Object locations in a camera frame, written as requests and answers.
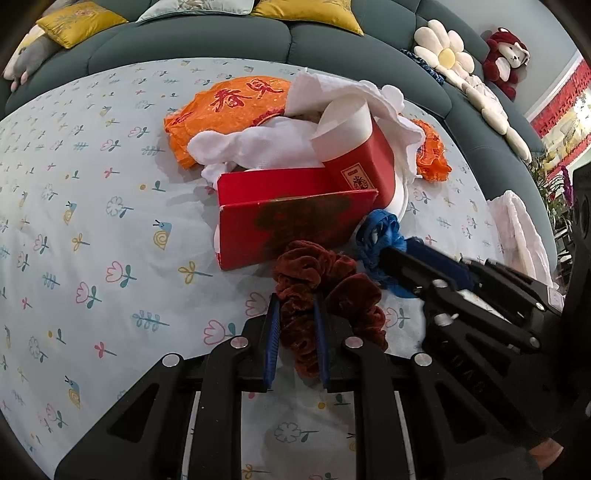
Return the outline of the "blue scrunchie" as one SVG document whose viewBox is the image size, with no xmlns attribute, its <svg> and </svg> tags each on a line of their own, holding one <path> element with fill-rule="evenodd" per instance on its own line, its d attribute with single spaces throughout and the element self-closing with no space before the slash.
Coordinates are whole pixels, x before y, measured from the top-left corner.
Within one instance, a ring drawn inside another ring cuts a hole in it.
<svg viewBox="0 0 591 480">
<path fill-rule="evenodd" d="M 373 210 L 356 230 L 355 239 L 356 251 L 370 279 L 397 297 L 405 299 L 415 297 L 413 293 L 394 282 L 379 267 L 380 254 L 384 249 L 407 251 L 407 240 L 400 231 L 400 223 L 396 215 L 384 209 Z"/>
</svg>

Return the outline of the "dark red velvet scrunchie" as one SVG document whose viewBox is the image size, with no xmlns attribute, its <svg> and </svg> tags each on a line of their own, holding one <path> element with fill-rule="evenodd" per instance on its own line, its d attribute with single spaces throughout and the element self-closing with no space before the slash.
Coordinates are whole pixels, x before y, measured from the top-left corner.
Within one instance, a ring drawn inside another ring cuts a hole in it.
<svg viewBox="0 0 591 480">
<path fill-rule="evenodd" d="M 320 375 L 315 307 L 345 319 L 353 334 L 388 350 L 386 315 L 380 308 L 382 290 L 356 260 L 314 242 L 298 240 L 276 260 L 273 269 L 280 300 L 280 343 L 294 355 L 303 378 Z"/>
</svg>

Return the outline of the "red cardboard box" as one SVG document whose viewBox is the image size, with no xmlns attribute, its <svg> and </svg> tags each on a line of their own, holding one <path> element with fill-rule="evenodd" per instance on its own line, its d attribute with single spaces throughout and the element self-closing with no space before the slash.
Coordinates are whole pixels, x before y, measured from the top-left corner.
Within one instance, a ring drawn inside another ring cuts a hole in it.
<svg viewBox="0 0 591 480">
<path fill-rule="evenodd" d="M 373 123 L 367 141 L 322 168 L 226 173 L 217 187 L 216 255 L 233 270 L 274 260 L 296 240 L 348 243 L 363 216 L 394 199 L 394 152 Z"/>
</svg>

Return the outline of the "white cloth towel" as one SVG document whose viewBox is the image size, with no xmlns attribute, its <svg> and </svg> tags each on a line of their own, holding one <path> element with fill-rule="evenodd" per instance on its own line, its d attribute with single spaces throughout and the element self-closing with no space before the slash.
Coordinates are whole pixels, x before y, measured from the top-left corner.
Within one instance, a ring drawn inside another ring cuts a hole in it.
<svg viewBox="0 0 591 480">
<path fill-rule="evenodd" d="M 314 148 L 307 122 L 276 126 L 249 127 L 240 132 L 221 134 L 204 131 L 187 144 L 190 157 L 204 168 L 201 176 L 217 188 L 222 174 L 236 167 L 243 170 L 273 170 L 290 168 L 322 168 Z"/>
</svg>

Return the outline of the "pink white folded cloth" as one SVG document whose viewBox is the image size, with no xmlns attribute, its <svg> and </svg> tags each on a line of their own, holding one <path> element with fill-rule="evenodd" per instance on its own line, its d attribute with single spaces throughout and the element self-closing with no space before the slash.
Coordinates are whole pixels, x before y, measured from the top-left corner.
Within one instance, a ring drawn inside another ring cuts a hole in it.
<svg viewBox="0 0 591 480">
<path fill-rule="evenodd" d="M 549 257 L 523 200 L 512 190 L 487 201 L 507 265 L 553 286 Z"/>
</svg>

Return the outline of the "floral light blue tablecloth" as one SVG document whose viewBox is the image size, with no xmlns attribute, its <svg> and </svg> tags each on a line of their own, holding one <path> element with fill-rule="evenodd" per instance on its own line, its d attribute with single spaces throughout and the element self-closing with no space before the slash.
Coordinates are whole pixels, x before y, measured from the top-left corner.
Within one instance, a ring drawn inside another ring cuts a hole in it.
<svg viewBox="0 0 591 480">
<path fill-rule="evenodd" d="M 1 121 L 1 413 L 50 478 L 168 352 L 206 354 L 266 311 L 271 266 L 221 272 L 217 197 L 178 168 L 163 118 L 232 77 L 303 68 L 195 58 L 84 77 Z M 453 171 L 416 180 L 401 223 L 449 256 L 504 260 L 487 201 L 443 126 Z M 243 479 L 355 479 L 352 394 L 308 386 L 280 353 L 273 390 L 242 395 Z"/>
</svg>

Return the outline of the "red and white plush bear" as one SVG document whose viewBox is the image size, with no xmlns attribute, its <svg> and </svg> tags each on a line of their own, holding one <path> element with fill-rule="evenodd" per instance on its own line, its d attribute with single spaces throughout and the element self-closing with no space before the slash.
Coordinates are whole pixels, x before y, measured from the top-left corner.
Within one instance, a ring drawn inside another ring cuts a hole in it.
<svg viewBox="0 0 591 480">
<path fill-rule="evenodd" d="M 499 27 L 488 39 L 489 54 L 483 63 L 485 78 L 495 84 L 511 101 L 516 98 L 518 71 L 531 58 L 528 47 L 510 30 Z"/>
</svg>

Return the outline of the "white tissue paper pile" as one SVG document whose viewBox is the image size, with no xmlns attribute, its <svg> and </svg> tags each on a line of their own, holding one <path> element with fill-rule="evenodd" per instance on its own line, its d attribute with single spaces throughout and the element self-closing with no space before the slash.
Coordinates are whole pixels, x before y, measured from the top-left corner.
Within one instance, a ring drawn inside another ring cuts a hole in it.
<svg viewBox="0 0 591 480">
<path fill-rule="evenodd" d="M 392 85 L 304 70 L 291 83 L 286 114 L 320 114 L 311 147 L 335 185 L 375 190 L 373 207 L 403 218 L 426 140 L 422 127 L 402 115 L 404 107 Z"/>
</svg>

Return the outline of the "blue beaded item on sofa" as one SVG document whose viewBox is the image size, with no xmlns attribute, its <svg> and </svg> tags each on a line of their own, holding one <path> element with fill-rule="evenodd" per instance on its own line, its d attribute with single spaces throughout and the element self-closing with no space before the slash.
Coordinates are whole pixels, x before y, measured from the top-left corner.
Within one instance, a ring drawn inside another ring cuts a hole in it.
<svg viewBox="0 0 591 480">
<path fill-rule="evenodd" d="M 427 72 L 439 85 L 443 86 L 446 83 L 446 79 L 440 73 L 438 73 L 434 68 L 432 68 L 423 58 L 416 55 L 414 52 L 411 52 L 407 49 L 401 49 L 401 53 L 405 54 L 411 60 L 413 60 L 417 65 L 419 65 L 425 72 Z"/>
</svg>

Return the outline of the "white daisy flower pillow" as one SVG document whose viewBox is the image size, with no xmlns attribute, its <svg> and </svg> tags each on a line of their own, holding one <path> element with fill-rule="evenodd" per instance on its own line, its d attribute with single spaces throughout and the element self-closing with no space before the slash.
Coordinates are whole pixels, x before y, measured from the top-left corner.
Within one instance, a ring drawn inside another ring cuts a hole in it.
<svg viewBox="0 0 591 480">
<path fill-rule="evenodd" d="M 426 26 L 419 27 L 414 41 L 414 54 L 439 73 L 453 71 L 462 79 L 474 73 L 474 59 L 465 50 L 462 37 L 454 30 L 447 30 L 439 20 L 430 20 Z"/>
</svg>

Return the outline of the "teal green sofa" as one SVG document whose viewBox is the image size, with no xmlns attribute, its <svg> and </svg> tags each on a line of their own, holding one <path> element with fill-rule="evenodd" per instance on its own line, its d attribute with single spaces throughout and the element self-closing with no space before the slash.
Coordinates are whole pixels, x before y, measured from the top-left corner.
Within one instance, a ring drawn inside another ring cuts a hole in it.
<svg viewBox="0 0 591 480">
<path fill-rule="evenodd" d="M 267 60 L 398 87 L 405 98 L 436 116 L 468 161 L 485 194 L 507 190 L 524 201 L 542 237 L 549 261 L 557 250 L 545 204 L 525 164 L 504 137 L 490 128 L 459 89 L 439 84 L 408 57 L 417 28 L 437 19 L 460 34 L 476 73 L 489 49 L 460 17 L 438 1 L 355 1 L 363 35 L 320 23 L 222 14 L 173 16 L 140 24 L 150 1 L 104 1 L 127 22 L 61 51 L 16 92 L 1 87 L 1 112 L 8 114 L 38 95 L 91 73 L 152 60 L 225 57 Z"/>
</svg>

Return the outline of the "large orange paper decoration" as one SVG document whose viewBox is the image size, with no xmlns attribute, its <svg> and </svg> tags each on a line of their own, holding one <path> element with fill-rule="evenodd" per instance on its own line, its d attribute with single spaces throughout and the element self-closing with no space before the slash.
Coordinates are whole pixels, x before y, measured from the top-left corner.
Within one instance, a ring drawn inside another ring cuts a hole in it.
<svg viewBox="0 0 591 480">
<path fill-rule="evenodd" d="M 168 145 L 184 169 L 197 163 L 188 143 L 205 131 L 230 134 L 283 115 L 291 82 L 271 76 L 243 76 L 214 84 L 163 119 Z"/>
</svg>

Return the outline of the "yellow embroidered cushion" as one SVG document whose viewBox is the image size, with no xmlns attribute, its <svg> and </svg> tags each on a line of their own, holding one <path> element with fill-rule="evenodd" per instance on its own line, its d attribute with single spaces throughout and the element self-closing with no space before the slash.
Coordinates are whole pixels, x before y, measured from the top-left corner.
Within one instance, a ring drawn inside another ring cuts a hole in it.
<svg viewBox="0 0 591 480">
<path fill-rule="evenodd" d="M 124 17 L 91 1 L 64 7 L 36 21 L 48 38 L 65 49 L 125 23 Z"/>
<path fill-rule="evenodd" d="M 349 0 L 266 0 L 252 9 L 252 16 L 287 22 L 329 25 L 363 36 Z"/>
</svg>

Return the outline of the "grey and white plush toy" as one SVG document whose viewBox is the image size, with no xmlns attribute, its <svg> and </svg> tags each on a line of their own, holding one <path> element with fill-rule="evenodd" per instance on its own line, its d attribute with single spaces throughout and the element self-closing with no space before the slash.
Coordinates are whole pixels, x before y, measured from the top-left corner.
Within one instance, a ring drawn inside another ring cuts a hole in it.
<svg viewBox="0 0 591 480">
<path fill-rule="evenodd" d="M 24 85 L 60 48 L 39 26 L 34 25 L 4 68 L 3 78 L 10 82 L 11 92 L 14 93 L 19 86 Z"/>
</svg>

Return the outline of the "light blue embroidered cushion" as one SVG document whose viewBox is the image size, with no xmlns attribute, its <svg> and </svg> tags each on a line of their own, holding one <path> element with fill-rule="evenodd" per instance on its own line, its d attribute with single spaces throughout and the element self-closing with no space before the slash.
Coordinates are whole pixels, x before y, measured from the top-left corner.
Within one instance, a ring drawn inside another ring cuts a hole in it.
<svg viewBox="0 0 591 480">
<path fill-rule="evenodd" d="M 249 15 L 253 0 L 160 0 L 142 13 L 137 23 L 178 15 Z"/>
</svg>

